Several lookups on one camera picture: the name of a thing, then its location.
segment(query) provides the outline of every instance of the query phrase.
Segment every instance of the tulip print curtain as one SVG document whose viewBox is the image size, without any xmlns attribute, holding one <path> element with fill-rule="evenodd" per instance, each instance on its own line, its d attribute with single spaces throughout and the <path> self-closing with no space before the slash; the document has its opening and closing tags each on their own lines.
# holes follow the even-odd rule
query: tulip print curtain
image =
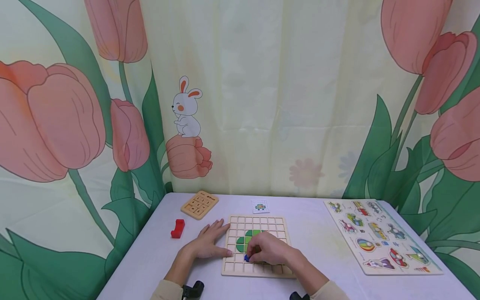
<svg viewBox="0 0 480 300">
<path fill-rule="evenodd" d="M 479 15 L 3 1 L 0 299 L 95 299 L 162 197 L 199 189 L 385 200 L 480 299 Z"/>
</svg>

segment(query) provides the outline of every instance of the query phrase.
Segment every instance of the rabbit ear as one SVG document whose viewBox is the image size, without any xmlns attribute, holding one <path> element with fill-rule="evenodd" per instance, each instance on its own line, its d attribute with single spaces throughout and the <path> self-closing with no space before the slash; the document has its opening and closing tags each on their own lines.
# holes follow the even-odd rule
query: rabbit ear
<svg viewBox="0 0 480 300">
<path fill-rule="evenodd" d="M 202 97 L 202 91 L 199 90 L 198 88 L 194 88 L 193 90 L 190 90 L 188 92 L 188 97 L 193 97 L 195 99 L 201 98 Z"/>
<path fill-rule="evenodd" d="M 180 93 L 185 93 L 188 87 L 188 77 L 182 76 L 180 78 Z"/>
</svg>

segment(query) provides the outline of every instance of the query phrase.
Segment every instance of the white table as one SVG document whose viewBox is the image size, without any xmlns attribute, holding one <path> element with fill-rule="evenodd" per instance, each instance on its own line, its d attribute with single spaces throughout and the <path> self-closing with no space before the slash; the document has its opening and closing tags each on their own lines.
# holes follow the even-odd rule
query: white table
<svg viewBox="0 0 480 300">
<path fill-rule="evenodd" d="M 440 266 L 439 276 L 366 276 L 338 231 L 322 199 L 218 195 L 219 203 L 200 221 L 180 211 L 193 194 L 167 194 L 119 267 L 97 298 L 98 300 L 148 300 L 165 276 L 177 251 L 194 239 L 202 227 L 216 219 L 228 220 L 231 214 L 252 213 L 251 199 L 266 199 L 271 216 L 283 216 L 290 241 L 310 262 L 335 281 L 350 297 L 357 299 L 462 299 L 474 300 L 468 290 L 425 245 L 407 223 L 387 203 L 388 213 Z M 179 240 L 170 232 L 176 219 L 185 220 Z M 220 238 L 218 246 L 225 246 Z M 305 292 L 295 279 L 231 277 L 220 274 L 222 261 L 197 260 L 187 285 L 196 280 L 205 283 L 204 300 L 288 300 L 293 291 Z"/>
</svg>

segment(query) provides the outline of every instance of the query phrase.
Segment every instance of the black clamp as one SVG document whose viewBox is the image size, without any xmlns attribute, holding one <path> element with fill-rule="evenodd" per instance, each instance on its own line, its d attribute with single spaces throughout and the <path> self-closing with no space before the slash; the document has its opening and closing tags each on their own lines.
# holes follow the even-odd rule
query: black clamp
<svg viewBox="0 0 480 300">
<path fill-rule="evenodd" d="M 290 295 L 290 300 L 310 300 L 310 296 L 308 294 L 305 294 L 305 296 L 300 297 L 300 295 L 297 293 L 297 292 L 293 292 L 291 295 Z"/>
<path fill-rule="evenodd" d="M 183 285 L 182 300 L 200 299 L 200 296 L 204 291 L 204 287 L 205 287 L 204 283 L 200 280 L 197 280 L 197 282 L 195 282 L 195 284 L 193 285 L 193 288 Z"/>
</svg>

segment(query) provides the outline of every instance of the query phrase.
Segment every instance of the white rabbit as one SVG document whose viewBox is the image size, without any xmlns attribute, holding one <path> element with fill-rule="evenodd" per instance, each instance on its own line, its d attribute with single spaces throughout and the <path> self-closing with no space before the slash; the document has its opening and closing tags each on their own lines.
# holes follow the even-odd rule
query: white rabbit
<svg viewBox="0 0 480 300">
<path fill-rule="evenodd" d="M 180 78 L 180 93 L 173 98 L 172 110 L 178 117 L 174 123 L 182 137 L 195 137 L 200 134 L 201 127 L 193 115 L 197 112 L 197 99 L 202 97 L 202 91 L 194 88 L 186 93 L 187 87 L 188 77 L 183 76 Z"/>
</svg>

